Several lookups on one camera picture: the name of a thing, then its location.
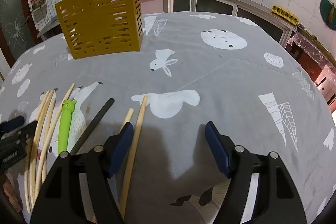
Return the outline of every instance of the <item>blue gripper pad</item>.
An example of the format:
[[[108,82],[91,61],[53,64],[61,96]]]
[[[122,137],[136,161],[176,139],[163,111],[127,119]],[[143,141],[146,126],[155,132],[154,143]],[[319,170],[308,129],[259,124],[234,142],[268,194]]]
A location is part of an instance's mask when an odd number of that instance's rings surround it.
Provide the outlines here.
[[[13,131],[14,129],[23,126],[23,124],[25,123],[25,119],[22,116],[18,116],[14,119],[11,119],[7,122],[3,122],[1,123],[1,128],[0,130],[2,131],[2,133],[8,133]]]
[[[208,122],[205,125],[205,138],[209,144],[212,155],[215,158],[217,167],[227,178],[231,178],[233,174],[230,169],[229,156],[219,139],[220,136],[221,135],[212,122]]]
[[[128,148],[130,147],[133,139],[133,126],[131,123],[126,123],[124,128],[119,133],[119,141],[115,146],[111,158],[110,158],[110,167],[109,175],[117,173],[120,169],[120,166],[124,160],[124,157],[127,153]]]

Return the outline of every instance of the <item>gray tablecloth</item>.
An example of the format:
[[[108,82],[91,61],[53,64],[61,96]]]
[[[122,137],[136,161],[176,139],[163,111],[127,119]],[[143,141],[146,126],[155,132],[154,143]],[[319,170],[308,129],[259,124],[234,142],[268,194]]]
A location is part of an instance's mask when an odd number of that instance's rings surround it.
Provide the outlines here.
[[[252,153],[277,151],[312,222],[336,187],[336,149],[335,124],[308,74],[250,20],[197,12],[143,17],[140,52],[74,60],[62,35],[25,52],[0,91],[2,121],[21,113],[34,119],[43,92],[57,89],[58,106],[75,83],[72,146],[107,99],[115,98],[82,148],[86,152],[118,133],[130,107],[135,109],[131,120],[135,124],[147,94],[127,223],[212,223],[228,180],[218,171],[205,140],[208,121]],[[48,169],[55,160],[57,135],[58,129],[51,142]],[[20,162],[11,174],[29,221],[23,170]],[[116,198],[123,170],[110,180]],[[199,197],[213,186],[212,200],[199,205]],[[176,201],[183,196],[190,197]],[[253,204],[252,197],[243,220],[251,217]],[[86,211],[90,219],[92,209]]]

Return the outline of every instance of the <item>green wall plate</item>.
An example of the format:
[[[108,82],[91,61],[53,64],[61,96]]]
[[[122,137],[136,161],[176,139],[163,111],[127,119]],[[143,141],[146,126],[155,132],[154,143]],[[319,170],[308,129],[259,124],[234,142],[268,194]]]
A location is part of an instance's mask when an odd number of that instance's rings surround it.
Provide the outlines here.
[[[322,0],[320,3],[320,13],[324,23],[332,30],[336,31],[336,6],[330,0]]]

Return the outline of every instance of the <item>egg carton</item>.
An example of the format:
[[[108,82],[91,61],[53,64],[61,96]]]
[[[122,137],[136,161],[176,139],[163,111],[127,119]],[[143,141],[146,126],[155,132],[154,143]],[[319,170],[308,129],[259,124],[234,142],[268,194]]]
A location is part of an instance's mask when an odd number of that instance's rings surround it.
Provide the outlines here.
[[[282,8],[281,6],[273,5],[272,12],[282,17],[283,19],[293,24],[294,26],[297,26],[299,24],[299,18],[297,17],[297,15],[292,14],[290,11],[288,11],[285,8]]]

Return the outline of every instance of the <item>metal screw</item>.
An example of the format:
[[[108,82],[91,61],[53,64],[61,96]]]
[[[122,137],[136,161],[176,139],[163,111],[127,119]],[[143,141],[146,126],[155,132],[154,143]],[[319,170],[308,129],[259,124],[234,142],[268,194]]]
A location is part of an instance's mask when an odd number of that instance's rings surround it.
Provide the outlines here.
[[[104,150],[104,147],[102,145],[97,145],[93,149],[95,152],[102,152]]]
[[[59,156],[64,159],[64,158],[66,158],[68,156],[68,152],[67,151],[63,151],[63,152],[61,152],[61,154],[59,154]]]
[[[245,148],[242,147],[241,145],[237,145],[237,146],[235,147],[235,150],[236,150],[238,153],[242,153],[242,152],[244,152]]]
[[[277,158],[279,157],[278,153],[276,153],[276,152],[271,152],[269,155],[270,155],[271,158],[273,158],[273,159],[277,159]]]

